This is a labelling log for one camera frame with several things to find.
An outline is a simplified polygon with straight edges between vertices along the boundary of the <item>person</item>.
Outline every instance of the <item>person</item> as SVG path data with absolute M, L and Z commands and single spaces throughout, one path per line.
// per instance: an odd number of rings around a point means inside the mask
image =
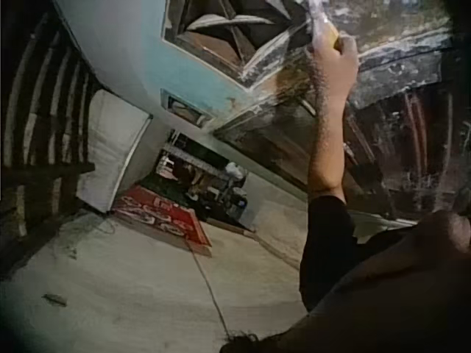
M 341 181 L 342 116 L 358 73 L 356 44 L 342 37 L 333 48 L 318 35 L 313 48 L 319 125 L 300 266 L 309 313 L 278 335 L 229 337 L 220 352 L 469 351 L 470 222 L 439 211 L 416 226 L 355 242 Z

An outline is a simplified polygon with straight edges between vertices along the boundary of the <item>dark hair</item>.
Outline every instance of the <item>dark hair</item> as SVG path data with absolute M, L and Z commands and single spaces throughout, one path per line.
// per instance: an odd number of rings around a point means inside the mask
M 219 353 L 261 353 L 276 352 L 273 345 L 281 336 L 272 335 L 259 340 L 253 333 L 241 333 L 227 337 L 226 344 L 221 347 Z

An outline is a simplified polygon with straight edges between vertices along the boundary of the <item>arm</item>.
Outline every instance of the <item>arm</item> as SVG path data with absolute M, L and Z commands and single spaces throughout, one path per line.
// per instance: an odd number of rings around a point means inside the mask
M 337 50 L 322 33 L 313 40 L 317 125 L 308 171 L 308 195 L 310 201 L 332 195 L 345 203 L 341 187 L 344 175 L 342 118 L 358 73 L 358 55 L 352 37 L 339 38 Z

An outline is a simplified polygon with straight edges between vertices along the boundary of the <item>red rug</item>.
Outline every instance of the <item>red rug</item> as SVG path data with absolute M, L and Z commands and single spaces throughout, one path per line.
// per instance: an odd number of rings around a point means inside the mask
M 115 201 L 112 211 L 200 246 L 211 246 L 193 210 L 136 185 Z

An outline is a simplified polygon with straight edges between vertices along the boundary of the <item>concrete floor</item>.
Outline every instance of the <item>concrete floor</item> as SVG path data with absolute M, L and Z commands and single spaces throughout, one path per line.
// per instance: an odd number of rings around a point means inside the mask
M 251 239 L 203 228 L 213 256 L 196 257 L 231 332 L 263 337 L 305 314 L 297 271 Z M 225 336 L 192 253 L 85 212 L 2 284 L 0 308 L 32 352 L 206 353 Z

